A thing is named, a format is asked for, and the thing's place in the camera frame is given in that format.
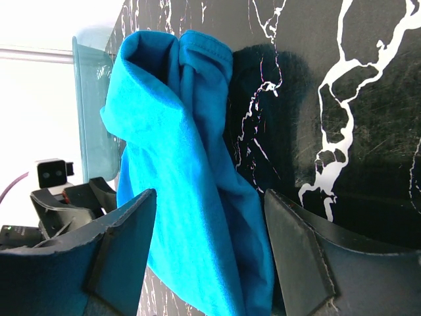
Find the cloth fold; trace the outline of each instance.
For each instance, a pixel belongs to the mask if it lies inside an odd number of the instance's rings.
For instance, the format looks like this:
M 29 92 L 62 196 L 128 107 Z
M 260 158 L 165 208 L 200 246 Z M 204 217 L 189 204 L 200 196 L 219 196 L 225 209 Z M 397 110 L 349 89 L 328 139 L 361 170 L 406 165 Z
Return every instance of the cloth fold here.
M 101 116 L 127 142 L 117 203 L 157 191 L 152 271 L 206 315 L 269 315 L 274 269 L 260 200 L 222 134 L 232 52 L 204 34 L 126 38 Z

